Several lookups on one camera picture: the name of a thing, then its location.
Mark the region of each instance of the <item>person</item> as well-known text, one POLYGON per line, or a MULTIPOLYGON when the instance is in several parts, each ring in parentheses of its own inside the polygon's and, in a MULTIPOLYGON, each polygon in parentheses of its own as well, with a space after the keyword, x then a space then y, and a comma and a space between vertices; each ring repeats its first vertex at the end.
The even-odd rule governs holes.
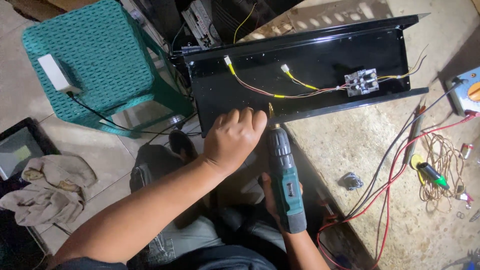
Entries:
MULTIPOLYGON (((192 144, 185 143, 191 143, 185 134, 174 132, 169 136, 171 148, 182 159, 163 146, 153 151, 142 146, 132 171, 132 193, 73 232, 52 257, 48 269, 124 270, 127 265, 146 270, 329 269, 306 231, 289 234, 280 226, 271 179, 266 173, 262 174, 264 207, 276 226, 260 234, 280 248, 283 255, 267 259, 261 253, 274 248, 254 251, 242 245, 228 245, 205 216, 183 228, 173 222, 240 167, 257 145, 266 122, 263 111, 254 112, 251 108, 220 115, 208 132, 200 155, 192 144), (288 259, 287 267, 276 263, 283 259, 288 259)), ((254 223, 255 229, 250 232, 260 228, 259 224, 266 223, 254 223)))

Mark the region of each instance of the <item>white connector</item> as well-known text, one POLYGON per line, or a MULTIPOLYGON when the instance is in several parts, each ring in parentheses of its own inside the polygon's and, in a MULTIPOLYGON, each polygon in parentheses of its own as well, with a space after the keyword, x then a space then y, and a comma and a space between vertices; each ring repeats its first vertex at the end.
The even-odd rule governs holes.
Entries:
POLYGON ((280 68, 283 70, 283 72, 288 72, 288 71, 290 71, 290 69, 287 67, 286 64, 283 64, 280 68))
POLYGON ((74 94, 81 93, 80 89, 73 86, 65 70, 51 54, 44 55, 37 60, 55 90, 65 94, 68 92, 73 92, 74 94))
POLYGON ((230 57, 228 57, 228 55, 227 55, 223 60, 225 60, 225 63, 226 63, 227 65, 231 65, 231 64, 232 64, 232 61, 230 61, 230 57))

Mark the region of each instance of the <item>circuit board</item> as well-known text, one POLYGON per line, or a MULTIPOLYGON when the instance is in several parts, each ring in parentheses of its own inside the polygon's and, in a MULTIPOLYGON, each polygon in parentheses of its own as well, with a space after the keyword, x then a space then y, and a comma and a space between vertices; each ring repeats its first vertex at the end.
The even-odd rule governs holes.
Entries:
POLYGON ((347 93, 349 97, 365 95, 378 90, 377 70, 359 70, 353 74, 345 75, 347 93))

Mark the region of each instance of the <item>cordless drill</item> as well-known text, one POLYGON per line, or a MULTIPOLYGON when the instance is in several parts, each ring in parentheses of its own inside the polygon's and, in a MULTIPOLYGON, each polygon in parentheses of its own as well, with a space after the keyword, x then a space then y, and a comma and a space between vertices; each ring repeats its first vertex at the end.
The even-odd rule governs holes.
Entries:
MULTIPOLYGON (((272 104, 269 103, 268 107, 272 118, 272 104)), ((270 178, 280 223, 288 233, 302 232, 307 229, 307 221, 287 133, 279 124, 275 124, 269 126, 267 136, 270 178)))

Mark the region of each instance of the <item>cloth rag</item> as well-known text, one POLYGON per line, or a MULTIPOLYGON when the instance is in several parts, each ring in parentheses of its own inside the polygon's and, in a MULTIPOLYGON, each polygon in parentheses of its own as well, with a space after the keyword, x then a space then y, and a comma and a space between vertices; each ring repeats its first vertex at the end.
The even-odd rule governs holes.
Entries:
POLYGON ((82 158, 64 155, 29 160, 22 178, 31 184, 0 198, 0 207, 14 211, 21 226, 75 221, 84 208, 84 189, 97 182, 82 158))

